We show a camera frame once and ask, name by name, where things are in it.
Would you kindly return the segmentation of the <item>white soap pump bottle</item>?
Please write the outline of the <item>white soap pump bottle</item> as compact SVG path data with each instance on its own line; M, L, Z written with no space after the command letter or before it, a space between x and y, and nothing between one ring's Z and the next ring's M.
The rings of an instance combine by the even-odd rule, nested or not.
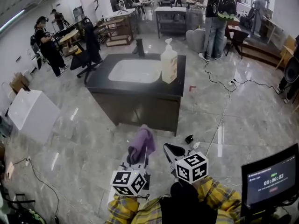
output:
M166 39L165 51L161 54L162 80L171 84L177 78L178 53L172 49L172 38Z

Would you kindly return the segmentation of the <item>long ceiling lamp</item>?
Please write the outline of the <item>long ceiling lamp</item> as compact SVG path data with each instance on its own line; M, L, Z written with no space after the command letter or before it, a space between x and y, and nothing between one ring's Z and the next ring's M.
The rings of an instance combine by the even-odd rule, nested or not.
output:
M0 33L2 33L5 29L7 29L16 19L18 19L25 10L21 10L19 13L17 13L14 17L12 17L10 20L8 20L4 25L0 27Z

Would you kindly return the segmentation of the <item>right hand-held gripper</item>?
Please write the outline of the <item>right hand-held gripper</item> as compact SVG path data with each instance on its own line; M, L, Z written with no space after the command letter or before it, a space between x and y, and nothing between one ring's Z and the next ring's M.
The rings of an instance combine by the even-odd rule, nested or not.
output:
M192 184L208 176L208 158L202 152L185 157L191 150L183 146L166 143L164 154L170 164L175 164L176 177Z

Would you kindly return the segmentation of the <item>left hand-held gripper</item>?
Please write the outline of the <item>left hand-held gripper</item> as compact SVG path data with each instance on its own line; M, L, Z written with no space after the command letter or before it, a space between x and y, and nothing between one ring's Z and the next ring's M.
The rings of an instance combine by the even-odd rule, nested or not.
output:
M147 172L149 163L147 146L145 147L143 164L138 163L138 150L135 147L128 148L127 163L122 163L112 173L110 185L116 194L120 196L138 196L143 190L149 190L150 175Z

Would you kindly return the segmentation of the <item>round wooden table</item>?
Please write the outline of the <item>round wooden table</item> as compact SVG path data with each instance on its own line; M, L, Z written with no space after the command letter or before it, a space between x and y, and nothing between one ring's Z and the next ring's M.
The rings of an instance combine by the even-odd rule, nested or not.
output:
M78 41L75 40L75 38L78 36L78 33L79 31L74 29L60 39L59 44L63 46L62 51L65 57L71 56L79 50L77 45Z

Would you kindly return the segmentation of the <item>cardboard box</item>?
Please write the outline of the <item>cardboard box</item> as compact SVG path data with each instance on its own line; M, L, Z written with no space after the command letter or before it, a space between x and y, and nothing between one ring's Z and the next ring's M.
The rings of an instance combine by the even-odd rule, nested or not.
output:
M25 86L29 85L29 81L20 72L17 72L14 74L14 77L9 83L9 85L17 94L20 91L20 89L23 89Z

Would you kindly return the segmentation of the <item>black green backpack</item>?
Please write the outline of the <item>black green backpack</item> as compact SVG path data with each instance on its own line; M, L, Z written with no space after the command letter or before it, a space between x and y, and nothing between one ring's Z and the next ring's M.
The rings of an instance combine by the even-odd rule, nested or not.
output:
M216 15L219 20L234 20L236 15L235 0L218 0Z
M19 209L16 211L18 224L47 224L33 209Z

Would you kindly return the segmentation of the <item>dark sink vanity cabinet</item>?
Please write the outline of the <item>dark sink vanity cabinet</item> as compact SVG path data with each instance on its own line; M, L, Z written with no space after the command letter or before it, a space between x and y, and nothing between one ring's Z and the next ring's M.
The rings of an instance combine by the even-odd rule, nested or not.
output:
M150 84L109 80L114 66L125 59L160 61L160 55L109 54L86 83L88 91L115 126L145 124L176 134L184 94L186 56L178 56L177 78L171 84L162 80L162 74Z

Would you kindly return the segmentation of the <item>white counter chrome faucet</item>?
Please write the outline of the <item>white counter chrome faucet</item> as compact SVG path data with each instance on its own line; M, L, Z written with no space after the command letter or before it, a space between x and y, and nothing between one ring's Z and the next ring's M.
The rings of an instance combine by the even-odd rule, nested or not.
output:
M134 12L135 12L134 8L118 10L118 11L109 13L108 15L104 16L103 19L105 21L107 21L108 19L117 18L117 17L121 17L121 16L130 16Z

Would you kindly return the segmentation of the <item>black faucet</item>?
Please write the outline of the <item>black faucet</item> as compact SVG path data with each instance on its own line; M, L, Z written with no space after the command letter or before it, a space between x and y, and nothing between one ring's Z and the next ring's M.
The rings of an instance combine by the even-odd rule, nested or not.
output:
M143 49L143 42L142 39L136 39L136 47L134 48L133 54L138 54L140 57L144 57L145 53L144 53L144 49Z

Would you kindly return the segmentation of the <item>purple grey cloth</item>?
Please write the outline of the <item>purple grey cloth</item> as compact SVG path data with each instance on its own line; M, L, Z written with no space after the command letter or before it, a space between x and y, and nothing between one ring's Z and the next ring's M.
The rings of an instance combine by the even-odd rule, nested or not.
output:
M149 157L149 155L156 150L156 143L151 129L147 125L143 124L139 128L134 140L130 143L129 146L129 147L135 147L138 150L138 162L143 157L146 146L148 148L148 157Z

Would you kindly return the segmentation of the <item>black grey backpack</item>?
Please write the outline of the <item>black grey backpack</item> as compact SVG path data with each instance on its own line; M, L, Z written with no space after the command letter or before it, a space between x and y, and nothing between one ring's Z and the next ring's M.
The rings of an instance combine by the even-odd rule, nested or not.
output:
M284 70L284 78L290 84L299 78L299 61L295 57L291 57Z

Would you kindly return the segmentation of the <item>person's torso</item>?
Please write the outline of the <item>person's torso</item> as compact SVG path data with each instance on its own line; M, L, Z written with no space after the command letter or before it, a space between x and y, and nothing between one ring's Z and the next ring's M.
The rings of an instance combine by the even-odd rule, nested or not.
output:
M215 221L216 212L198 199L194 185L176 182L170 196L138 208L130 224L216 224Z

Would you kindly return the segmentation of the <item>grey shelf table white top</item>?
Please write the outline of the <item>grey shelf table white top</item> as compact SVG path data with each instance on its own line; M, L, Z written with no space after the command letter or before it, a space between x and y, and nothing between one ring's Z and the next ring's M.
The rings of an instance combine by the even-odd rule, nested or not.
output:
M155 9L158 38L161 34L183 34L187 32L186 7L158 7Z

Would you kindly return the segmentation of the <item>black wooden chair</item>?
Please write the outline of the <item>black wooden chair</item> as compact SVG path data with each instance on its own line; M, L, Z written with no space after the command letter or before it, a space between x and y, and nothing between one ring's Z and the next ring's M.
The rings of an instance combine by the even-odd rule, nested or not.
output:
M249 34L241 30L227 28L225 31L225 35L227 35L228 39L230 40L226 56L228 55L229 51L234 47L237 53L241 56L241 59L243 59L243 43L244 40L249 36Z

